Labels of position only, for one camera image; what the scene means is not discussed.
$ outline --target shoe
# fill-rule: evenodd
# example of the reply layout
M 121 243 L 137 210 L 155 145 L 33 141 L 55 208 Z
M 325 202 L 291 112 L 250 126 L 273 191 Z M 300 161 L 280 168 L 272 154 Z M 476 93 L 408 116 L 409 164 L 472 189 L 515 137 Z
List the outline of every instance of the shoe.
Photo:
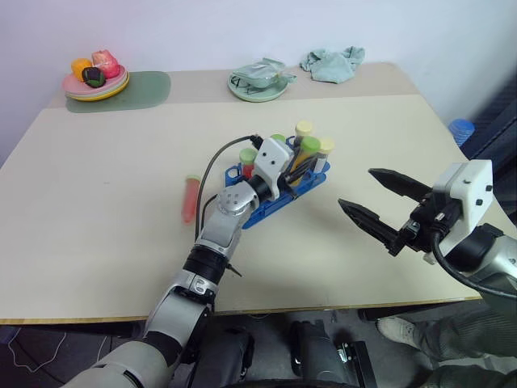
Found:
M 414 324 L 398 317 L 381 318 L 377 320 L 377 330 L 388 340 L 406 344 L 418 349 L 414 342 Z

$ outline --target gray pants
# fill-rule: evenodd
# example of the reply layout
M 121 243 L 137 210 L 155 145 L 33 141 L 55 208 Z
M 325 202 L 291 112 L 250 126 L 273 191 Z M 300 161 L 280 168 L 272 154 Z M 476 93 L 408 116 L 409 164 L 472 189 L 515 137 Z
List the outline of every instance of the gray pants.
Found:
M 495 356 L 517 357 L 517 323 L 490 309 L 416 323 L 414 340 L 437 361 Z M 443 366 L 427 388 L 516 388 L 517 370 L 504 375 L 477 366 Z

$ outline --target toy fruit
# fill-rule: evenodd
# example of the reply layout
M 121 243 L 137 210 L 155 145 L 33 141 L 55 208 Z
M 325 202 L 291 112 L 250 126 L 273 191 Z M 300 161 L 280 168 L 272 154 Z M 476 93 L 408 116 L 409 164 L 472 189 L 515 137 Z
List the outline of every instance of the toy fruit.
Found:
M 84 78 L 82 77 L 82 71 L 85 67 L 91 67 L 91 61 L 86 58 L 78 58 L 72 62 L 72 73 L 74 73 L 75 78 L 79 81 L 84 82 Z
M 107 50 L 96 51 L 91 54 L 94 66 L 101 69 L 106 78 L 113 78 L 119 75 L 120 65 L 115 57 Z
M 82 70 L 82 77 L 88 86 L 101 87 L 106 83 L 106 77 L 97 67 L 86 67 Z

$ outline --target green plate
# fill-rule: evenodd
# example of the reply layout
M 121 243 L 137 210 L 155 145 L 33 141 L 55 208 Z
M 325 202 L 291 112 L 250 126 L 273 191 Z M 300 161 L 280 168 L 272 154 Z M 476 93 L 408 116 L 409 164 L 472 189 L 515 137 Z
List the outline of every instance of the green plate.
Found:
M 136 71 L 130 73 L 128 85 L 120 93 L 100 101 L 77 101 L 67 98 L 66 108 L 73 113 L 151 108 L 163 103 L 169 92 L 169 74 L 162 71 Z
M 258 89 L 242 81 L 238 76 L 230 74 L 228 77 L 228 87 L 239 99 L 251 103 L 264 103 L 279 98 L 288 88 L 288 80 L 280 78 L 273 85 L 265 89 Z

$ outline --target blue test tube rack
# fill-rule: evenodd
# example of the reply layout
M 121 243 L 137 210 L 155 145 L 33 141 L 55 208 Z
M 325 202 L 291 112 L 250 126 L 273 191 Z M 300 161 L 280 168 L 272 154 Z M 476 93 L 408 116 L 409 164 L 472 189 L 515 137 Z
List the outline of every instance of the blue test tube rack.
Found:
M 315 173 L 312 170 L 307 170 L 301 181 L 297 186 L 292 187 L 292 190 L 296 193 L 296 198 L 303 196 L 306 192 L 312 190 L 319 184 L 325 182 L 326 172 L 330 169 L 330 164 L 328 162 L 325 163 L 322 172 Z M 242 175 L 242 166 L 241 163 L 231 166 L 228 170 L 225 171 L 225 186 L 233 186 L 244 180 L 244 176 Z M 285 205 L 292 202 L 294 199 L 291 194 L 286 192 L 285 190 L 280 192 L 280 197 L 277 200 L 266 200 L 263 202 L 250 216 L 250 219 L 242 226 L 243 229 L 249 229 L 251 226 L 255 225 L 257 222 L 261 222 L 264 218 L 272 215 L 279 209 L 282 209 Z

